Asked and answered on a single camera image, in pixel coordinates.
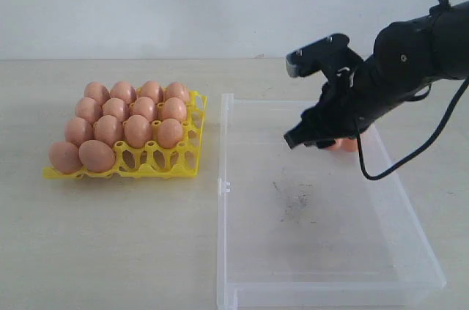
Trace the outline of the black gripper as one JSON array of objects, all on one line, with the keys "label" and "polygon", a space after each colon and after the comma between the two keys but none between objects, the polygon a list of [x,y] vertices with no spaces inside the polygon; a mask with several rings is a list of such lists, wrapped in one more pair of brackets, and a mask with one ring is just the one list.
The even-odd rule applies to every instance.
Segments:
[{"label": "black gripper", "polygon": [[339,138],[355,138],[404,102],[421,99],[419,92],[430,81],[410,70],[409,64],[399,62],[387,70],[370,56],[353,73],[325,83],[319,101],[284,134],[285,142],[290,149],[304,145],[326,150]]}]

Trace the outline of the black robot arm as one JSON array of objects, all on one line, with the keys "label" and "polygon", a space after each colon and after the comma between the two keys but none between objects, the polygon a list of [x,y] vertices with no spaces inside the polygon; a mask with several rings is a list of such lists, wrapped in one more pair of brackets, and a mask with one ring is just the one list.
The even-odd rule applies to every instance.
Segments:
[{"label": "black robot arm", "polygon": [[332,34],[287,55],[290,77],[322,72],[327,78],[319,101],[284,134],[290,148],[352,138],[426,86],[467,78],[468,3],[391,23],[367,59],[349,42],[345,34]]}]

